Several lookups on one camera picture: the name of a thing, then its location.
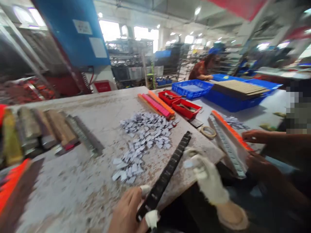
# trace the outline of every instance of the white label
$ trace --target white label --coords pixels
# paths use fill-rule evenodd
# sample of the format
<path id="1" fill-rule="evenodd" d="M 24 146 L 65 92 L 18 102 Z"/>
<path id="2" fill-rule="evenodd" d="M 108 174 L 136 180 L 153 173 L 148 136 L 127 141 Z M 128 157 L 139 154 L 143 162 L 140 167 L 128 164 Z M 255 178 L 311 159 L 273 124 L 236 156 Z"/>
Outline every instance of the white label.
<path id="1" fill-rule="evenodd" d="M 106 58 L 107 53 L 103 40 L 101 38 L 89 37 L 95 57 Z"/>
<path id="2" fill-rule="evenodd" d="M 92 35 L 91 25 L 88 21 L 81 21 L 77 19 L 72 20 L 78 33 Z"/>

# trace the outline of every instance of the hand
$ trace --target hand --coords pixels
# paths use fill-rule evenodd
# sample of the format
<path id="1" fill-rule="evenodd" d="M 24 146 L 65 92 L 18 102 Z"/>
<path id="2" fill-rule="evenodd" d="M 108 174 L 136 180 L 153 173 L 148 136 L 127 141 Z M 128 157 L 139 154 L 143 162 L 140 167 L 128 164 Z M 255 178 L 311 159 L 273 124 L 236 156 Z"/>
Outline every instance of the hand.
<path id="1" fill-rule="evenodd" d="M 271 132 L 265 130 L 252 129 L 243 132 L 242 138 L 246 142 L 267 144 L 271 140 Z"/>
<path id="2" fill-rule="evenodd" d="M 192 164 L 193 172 L 197 178 L 201 191 L 207 197 L 208 201 L 213 204 L 224 204 L 229 201 L 228 191 L 224 188 L 220 175 L 215 165 L 209 161 L 207 154 L 191 148 L 186 147 L 184 155 L 192 157 L 188 163 Z"/>
<path id="3" fill-rule="evenodd" d="M 262 181 L 279 182 L 284 178 L 276 166 L 253 151 L 249 151 L 249 155 L 246 157 L 246 165 L 248 170 Z"/>
<path id="4" fill-rule="evenodd" d="M 113 211 L 108 233 L 145 233 L 148 225 L 145 218 L 136 221 L 137 209 L 142 201 L 142 189 L 132 188 L 125 192 Z"/>
<path id="5" fill-rule="evenodd" d="M 206 78 L 206 80 L 211 80 L 211 79 L 213 79 L 213 76 L 212 75 L 207 75 L 205 78 Z"/>

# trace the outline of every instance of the red plastic tray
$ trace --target red plastic tray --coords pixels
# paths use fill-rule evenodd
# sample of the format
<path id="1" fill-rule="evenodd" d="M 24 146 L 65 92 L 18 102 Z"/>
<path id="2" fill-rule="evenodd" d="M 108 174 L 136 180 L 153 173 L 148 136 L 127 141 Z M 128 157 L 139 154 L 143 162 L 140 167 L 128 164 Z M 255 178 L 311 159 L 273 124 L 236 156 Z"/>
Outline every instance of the red plastic tray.
<path id="1" fill-rule="evenodd" d="M 186 107 L 192 107 L 192 108 L 195 108 L 197 110 L 193 113 L 193 112 L 190 112 L 190 111 L 184 109 L 183 107 L 178 106 L 178 104 L 183 104 Z M 198 114 L 198 112 L 201 110 L 200 106 L 197 106 L 193 103 L 190 103 L 189 101 L 186 101 L 184 99 L 178 99 L 178 100 L 174 101 L 172 104 L 172 107 L 174 110 L 176 110 L 177 112 L 179 112 L 183 116 L 187 117 L 188 119 L 195 117 Z"/>
<path id="2" fill-rule="evenodd" d="M 176 99 L 169 99 L 169 98 L 167 98 L 166 96 L 165 96 L 165 93 L 167 93 L 167 94 L 169 94 L 169 95 L 172 95 L 172 96 L 178 96 L 179 98 L 176 98 Z M 180 95 L 176 95 L 176 94 L 174 94 L 173 92 L 170 92 L 170 91 L 162 91 L 162 92 L 159 92 L 158 93 L 158 95 L 159 95 L 159 97 L 160 97 L 160 99 L 162 99 L 168 106 L 172 106 L 172 103 L 174 102 L 174 101 L 176 101 L 176 100 L 178 100 L 178 99 L 180 99 L 181 98 L 181 96 Z"/>

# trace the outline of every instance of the blue plastic crate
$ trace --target blue plastic crate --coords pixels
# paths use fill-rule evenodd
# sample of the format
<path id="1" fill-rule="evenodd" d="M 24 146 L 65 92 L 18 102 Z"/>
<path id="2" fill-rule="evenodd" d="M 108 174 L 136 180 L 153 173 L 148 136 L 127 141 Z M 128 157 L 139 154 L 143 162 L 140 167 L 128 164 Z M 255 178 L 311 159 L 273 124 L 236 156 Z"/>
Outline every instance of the blue plastic crate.
<path id="1" fill-rule="evenodd" d="M 194 79 L 173 83 L 172 90 L 180 95 L 185 95 L 187 99 L 191 100 L 205 95 L 212 88 L 212 86 L 212 83 Z"/>
<path id="2" fill-rule="evenodd" d="M 165 79 L 156 79 L 155 81 L 157 82 L 158 86 L 162 86 L 166 84 Z"/>
<path id="3" fill-rule="evenodd" d="M 263 95 L 261 97 L 257 97 L 257 98 L 250 99 L 250 100 L 240 100 L 240 99 L 225 95 L 216 90 L 210 90 L 204 96 L 204 98 L 223 107 L 229 112 L 238 112 L 238 111 L 241 111 L 247 108 L 257 106 L 266 97 L 267 97 L 266 95 Z"/>
<path id="4" fill-rule="evenodd" d="M 272 92 L 276 89 L 278 89 L 280 86 L 282 86 L 283 84 L 278 84 L 278 83 L 272 83 L 269 81 L 264 81 L 264 80 L 260 80 L 260 79 L 249 79 L 245 81 L 246 83 L 250 83 L 250 84 L 254 84 L 257 86 L 261 86 L 261 87 L 265 87 L 271 91 L 267 92 L 267 94 L 272 94 Z"/>
<path id="5" fill-rule="evenodd" d="M 221 82 L 221 81 L 227 81 L 227 80 L 238 80 L 241 82 L 245 82 L 247 79 L 242 79 L 242 78 L 238 78 L 238 77 L 234 77 L 234 76 L 229 76 L 226 74 L 213 74 L 213 80 L 217 81 L 217 82 Z"/>

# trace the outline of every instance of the red container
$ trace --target red container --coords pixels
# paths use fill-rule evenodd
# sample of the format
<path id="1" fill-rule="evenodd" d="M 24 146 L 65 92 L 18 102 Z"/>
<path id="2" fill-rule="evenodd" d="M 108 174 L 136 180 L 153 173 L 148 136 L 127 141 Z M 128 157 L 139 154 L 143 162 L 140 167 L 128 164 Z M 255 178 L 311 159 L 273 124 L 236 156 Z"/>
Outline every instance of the red container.
<path id="1" fill-rule="evenodd" d="M 94 85 L 98 92 L 107 92 L 111 91 L 110 84 L 108 80 L 96 81 Z"/>
<path id="2" fill-rule="evenodd" d="M 172 95 L 172 96 L 178 96 L 178 98 L 175 98 L 175 99 L 172 99 L 172 100 L 171 100 L 171 99 L 169 99 L 169 98 L 166 97 L 165 93 L 167 93 L 167 94 L 169 94 L 169 95 Z M 173 103 L 174 101 L 176 101 L 176 100 L 178 100 L 178 99 L 181 98 L 180 95 L 176 95 L 176 94 L 174 94 L 173 92 L 170 92 L 170 91 L 159 92 L 158 95 L 159 95 L 160 99 L 162 99 L 162 100 L 163 100 L 168 106 L 170 106 L 170 107 L 172 106 L 172 103 Z"/>
<path id="3" fill-rule="evenodd" d="M 183 107 L 178 106 L 178 104 L 182 104 L 186 107 L 194 108 L 194 109 L 196 109 L 196 111 L 194 113 L 190 112 L 187 109 L 184 109 Z M 198 114 L 198 112 L 201 110 L 200 106 L 197 106 L 193 103 L 190 103 L 189 101 L 184 100 L 184 99 L 178 99 L 178 100 L 174 101 L 172 104 L 172 107 L 174 110 L 176 110 L 177 112 L 179 112 L 181 115 L 185 116 L 188 119 L 195 117 Z"/>

